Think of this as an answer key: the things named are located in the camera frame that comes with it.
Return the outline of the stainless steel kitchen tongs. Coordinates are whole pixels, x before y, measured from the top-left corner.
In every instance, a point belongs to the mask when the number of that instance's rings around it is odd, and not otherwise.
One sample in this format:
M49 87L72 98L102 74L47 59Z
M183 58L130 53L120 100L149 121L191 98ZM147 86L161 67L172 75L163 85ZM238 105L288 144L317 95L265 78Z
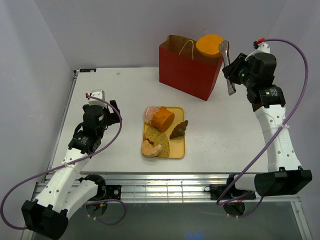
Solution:
M235 84L229 80L229 75L231 70L231 67L230 67L231 62L229 57L229 50L230 50L229 42L227 40L223 40L219 44L218 50L223 58L224 67L222 69L222 72L224 74L224 77L226 78L227 92L228 92L228 95L231 96L236 93L236 87L235 87Z

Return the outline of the orange bread loaf chunk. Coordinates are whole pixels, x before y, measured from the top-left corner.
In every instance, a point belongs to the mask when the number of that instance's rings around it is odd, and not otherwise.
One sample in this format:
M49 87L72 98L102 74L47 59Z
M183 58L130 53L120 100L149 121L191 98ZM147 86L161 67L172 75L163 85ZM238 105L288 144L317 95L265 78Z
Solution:
M166 107L161 106L153 114L149 125L157 128L160 132L165 132L172 125L174 119L175 114Z

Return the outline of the orange round bread half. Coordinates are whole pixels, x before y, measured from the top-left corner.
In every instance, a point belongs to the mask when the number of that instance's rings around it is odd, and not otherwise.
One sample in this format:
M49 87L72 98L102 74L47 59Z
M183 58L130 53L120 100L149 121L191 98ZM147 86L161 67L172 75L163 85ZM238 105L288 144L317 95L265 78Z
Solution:
M219 57L219 45L224 39L216 34L206 34L196 42L196 49L204 56L210 58Z

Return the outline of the brown chocolate croissant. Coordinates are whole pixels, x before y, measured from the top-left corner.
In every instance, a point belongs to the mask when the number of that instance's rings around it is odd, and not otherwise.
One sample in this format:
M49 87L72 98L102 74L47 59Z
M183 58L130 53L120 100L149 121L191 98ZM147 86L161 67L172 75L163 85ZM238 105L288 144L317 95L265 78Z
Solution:
M174 127L173 131L171 132L169 138L176 139L176 138L184 137L188 123L189 123L189 121L185 120L185 121L179 123L178 125L176 125Z

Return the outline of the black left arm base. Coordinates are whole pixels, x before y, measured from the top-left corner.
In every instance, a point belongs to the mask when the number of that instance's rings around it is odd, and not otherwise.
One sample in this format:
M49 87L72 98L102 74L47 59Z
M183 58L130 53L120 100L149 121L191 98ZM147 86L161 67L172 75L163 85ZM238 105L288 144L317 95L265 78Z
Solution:
M121 200L122 186L121 185L105 185L101 187L102 200L113 199Z

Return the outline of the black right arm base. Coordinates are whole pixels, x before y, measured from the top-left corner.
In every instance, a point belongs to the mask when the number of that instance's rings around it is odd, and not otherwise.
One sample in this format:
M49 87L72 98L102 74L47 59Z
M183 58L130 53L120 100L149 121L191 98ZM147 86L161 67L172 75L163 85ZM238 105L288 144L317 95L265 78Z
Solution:
M210 194L211 200L217 200L227 188L223 184L210 184L204 187L204 192ZM230 200L244 195L244 200L255 200L256 194L247 190L238 190L234 186L224 195L223 200Z

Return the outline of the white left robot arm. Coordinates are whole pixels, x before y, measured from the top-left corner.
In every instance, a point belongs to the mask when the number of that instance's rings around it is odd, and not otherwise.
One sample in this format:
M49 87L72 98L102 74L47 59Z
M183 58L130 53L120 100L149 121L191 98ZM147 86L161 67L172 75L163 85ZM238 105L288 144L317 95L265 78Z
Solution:
M74 130L61 165L53 169L52 178L35 199L25 201L21 208L26 228L52 240L64 234L69 219L89 199L106 195L105 181L99 176L87 176L77 188L71 187L97 154L105 130L122 123L120 110L115 100L106 102L93 96L82 109L82 122Z

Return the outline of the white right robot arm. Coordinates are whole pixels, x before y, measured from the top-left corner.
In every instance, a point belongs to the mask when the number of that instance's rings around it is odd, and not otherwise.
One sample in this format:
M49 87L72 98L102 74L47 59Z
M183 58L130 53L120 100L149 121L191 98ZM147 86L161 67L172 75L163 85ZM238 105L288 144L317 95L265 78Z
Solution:
M295 195L313 178L310 170L303 169L293 148L285 123L288 116L284 93L273 83L276 66L276 57L270 53L241 53L222 70L231 83L246 87L247 99L262 130L262 151L267 153L267 172L238 174L226 185L226 194L232 199L244 191L261 197Z

